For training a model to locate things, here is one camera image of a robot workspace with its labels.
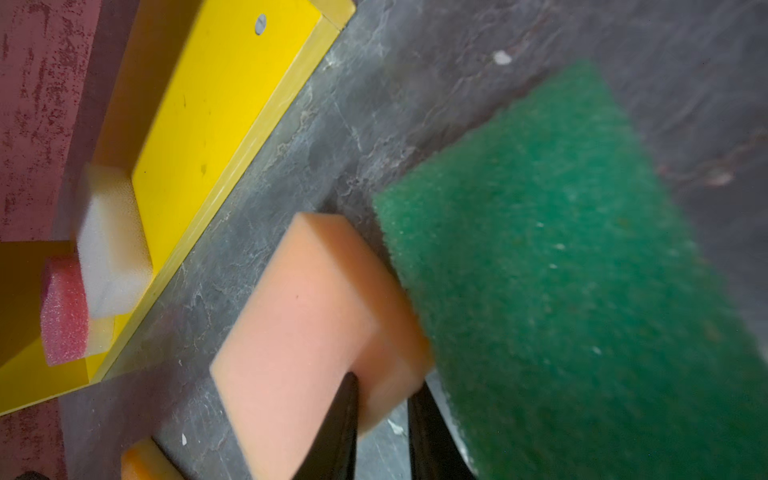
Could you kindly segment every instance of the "green sponge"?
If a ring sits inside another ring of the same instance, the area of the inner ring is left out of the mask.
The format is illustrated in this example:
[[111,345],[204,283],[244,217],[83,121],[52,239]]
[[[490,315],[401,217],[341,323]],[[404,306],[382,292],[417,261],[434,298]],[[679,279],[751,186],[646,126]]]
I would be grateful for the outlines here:
[[480,479],[768,477],[765,366],[590,65],[374,204]]

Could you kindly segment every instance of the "white speck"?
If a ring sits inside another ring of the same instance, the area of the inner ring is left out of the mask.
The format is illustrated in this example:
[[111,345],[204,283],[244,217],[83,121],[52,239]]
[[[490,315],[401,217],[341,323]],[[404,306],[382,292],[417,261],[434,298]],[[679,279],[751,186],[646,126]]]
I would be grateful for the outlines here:
[[509,65],[512,63],[512,57],[506,51],[498,50],[493,52],[493,61],[497,65]]
[[386,422],[389,423],[389,427],[392,429],[392,433],[394,433],[395,435],[400,436],[403,433],[405,433],[406,430],[400,425],[394,423],[392,420],[387,419]]
[[733,181],[733,174],[724,170],[714,171],[707,179],[710,187],[725,187]]

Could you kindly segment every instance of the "foam block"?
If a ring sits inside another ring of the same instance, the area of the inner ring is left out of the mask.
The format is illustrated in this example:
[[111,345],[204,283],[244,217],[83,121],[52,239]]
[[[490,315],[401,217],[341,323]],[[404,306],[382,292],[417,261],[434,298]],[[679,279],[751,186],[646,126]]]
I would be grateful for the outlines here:
[[56,257],[46,262],[41,297],[41,339],[49,366],[109,349],[114,318],[88,319],[77,257]]
[[126,450],[120,463],[122,480],[184,480],[149,438]]
[[423,384],[429,345],[399,284],[339,215],[297,214],[211,365],[256,478],[292,478],[342,378],[361,432]]
[[152,263],[131,180],[88,165],[78,192],[78,255],[91,318],[132,311],[152,280]]

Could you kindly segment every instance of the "yellow tray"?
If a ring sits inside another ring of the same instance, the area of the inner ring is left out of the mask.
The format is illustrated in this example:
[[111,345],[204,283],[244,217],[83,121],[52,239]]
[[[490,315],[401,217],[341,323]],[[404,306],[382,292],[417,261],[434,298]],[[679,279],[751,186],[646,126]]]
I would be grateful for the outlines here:
[[0,415],[104,378],[354,10],[351,0],[142,0],[93,162],[132,171],[152,283],[116,317],[109,352],[50,368],[40,271],[71,246],[0,243],[0,271],[12,273],[0,287],[21,292],[0,310]]

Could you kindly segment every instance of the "pink wall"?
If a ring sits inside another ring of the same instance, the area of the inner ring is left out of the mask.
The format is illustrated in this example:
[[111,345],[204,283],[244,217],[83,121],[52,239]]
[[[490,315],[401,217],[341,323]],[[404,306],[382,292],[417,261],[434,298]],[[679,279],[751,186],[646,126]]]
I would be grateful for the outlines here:
[[29,470],[67,480],[58,399],[0,417],[0,478],[12,480]]
[[0,0],[0,241],[51,240],[101,0]]

